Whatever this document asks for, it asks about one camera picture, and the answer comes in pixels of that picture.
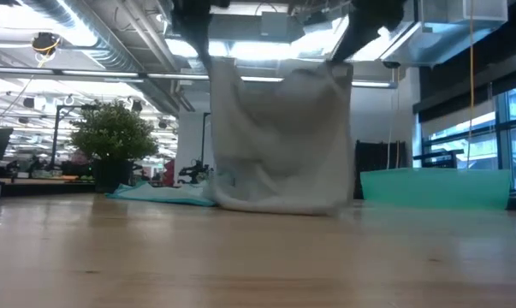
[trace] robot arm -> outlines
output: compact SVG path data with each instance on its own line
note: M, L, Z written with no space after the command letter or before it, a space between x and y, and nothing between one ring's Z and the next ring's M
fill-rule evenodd
M206 67L208 54L208 27L211 6L227 8L231 0L173 0L173 24L181 36L197 51ZM377 30L394 30L404 16L406 0L352 0L349 27L343 35L333 62L343 62L372 40L379 37Z

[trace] table surface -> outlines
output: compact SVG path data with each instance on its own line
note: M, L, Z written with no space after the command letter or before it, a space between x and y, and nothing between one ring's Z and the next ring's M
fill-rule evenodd
M516 307L516 214L0 205L0 307Z

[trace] green plant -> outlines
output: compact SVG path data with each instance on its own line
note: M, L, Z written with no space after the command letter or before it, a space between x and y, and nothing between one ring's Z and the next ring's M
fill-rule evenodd
M88 157L121 161L157 153L154 127L122 103L96 104L80 113L82 119L71 122L79 129L71 133L71 144Z

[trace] white fabric bag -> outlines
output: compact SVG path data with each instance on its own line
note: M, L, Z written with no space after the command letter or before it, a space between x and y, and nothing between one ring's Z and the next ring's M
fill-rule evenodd
M232 63L211 67L216 202L230 210L320 215L353 199L349 107L353 67L295 70L246 84Z

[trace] potted plant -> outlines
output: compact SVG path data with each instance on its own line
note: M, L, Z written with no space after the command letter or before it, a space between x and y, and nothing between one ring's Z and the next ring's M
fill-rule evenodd
M82 118L71 124L71 144L92 159L98 193L112 193L128 184L133 161L157 153L154 127L127 110L123 103L95 104L81 109Z

